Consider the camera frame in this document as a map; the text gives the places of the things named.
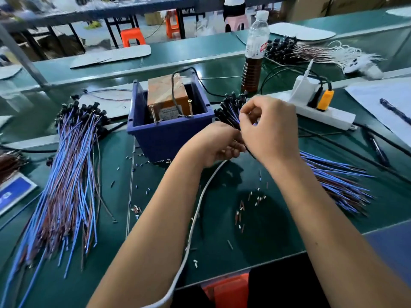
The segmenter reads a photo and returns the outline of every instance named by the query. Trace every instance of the blue label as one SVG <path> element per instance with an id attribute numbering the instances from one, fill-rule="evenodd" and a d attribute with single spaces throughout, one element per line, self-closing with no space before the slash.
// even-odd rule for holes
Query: blue label
<path id="1" fill-rule="evenodd" d="M 19 177 L 0 191 L 0 211 L 30 189 L 31 185 Z"/>

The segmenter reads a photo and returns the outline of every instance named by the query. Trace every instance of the pink stool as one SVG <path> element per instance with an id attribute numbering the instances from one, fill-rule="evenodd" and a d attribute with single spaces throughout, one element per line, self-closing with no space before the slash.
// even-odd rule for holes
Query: pink stool
<path id="1" fill-rule="evenodd" d="M 248 29 L 246 15 L 227 17 L 225 20 L 226 32 Z"/>

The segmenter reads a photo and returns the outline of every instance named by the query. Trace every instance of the plastic bottle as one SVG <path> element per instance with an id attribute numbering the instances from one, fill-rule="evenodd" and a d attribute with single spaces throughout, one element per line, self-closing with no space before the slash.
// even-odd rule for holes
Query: plastic bottle
<path id="1" fill-rule="evenodd" d="M 270 30 L 267 24 L 268 11 L 257 11 L 256 21 L 248 31 L 247 46 L 245 48 L 245 65 L 241 78 L 241 91 L 255 93 L 258 90 L 261 74 L 261 64 Z"/>

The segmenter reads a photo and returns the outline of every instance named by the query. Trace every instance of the bottle cap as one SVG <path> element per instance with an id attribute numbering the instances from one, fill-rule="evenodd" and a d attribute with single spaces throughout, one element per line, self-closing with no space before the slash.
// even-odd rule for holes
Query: bottle cap
<path id="1" fill-rule="evenodd" d="M 268 10 L 258 10 L 256 18 L 257 20 L 267 21 L 268 20 Z"/>

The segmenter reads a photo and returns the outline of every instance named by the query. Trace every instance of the pen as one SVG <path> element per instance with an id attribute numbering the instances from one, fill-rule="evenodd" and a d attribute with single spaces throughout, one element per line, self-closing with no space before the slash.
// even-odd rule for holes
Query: pen
<path id="1" fill-rule="evenodd" d="M 398 110 L 395 108 L 388 100 L 381 98 L 380 99 L 380 104 L 382 104 L 385 108 L 388 110 L 391 110 L 393 113 L 398 115 L 400 118 L 402 118 L 406 123 L 411 125 L 411 118 L 408 118 L 405 113 L 403 113 L 401 110 Z"/>
<path id="2" fill-rule="evenodd" d="M 391 164 L 387 158 L 387 155 L 384 153 L 384 151 L 380 148 L 380 146 L 378 145 L 377 141 L 375 140 L 375 137 L 373 134 L 371 134 L 369 131 L 367 131 L 366 129 L 362 129 L 364 132 L 364 137 L 365 139 L 371 144 L 371 147 L 373 148 L 373 150 L 376 152 L 377 154 L 377 159 L 378 162 L 381 165 L 384 165 L 385 167 L 391 167 Z"/>

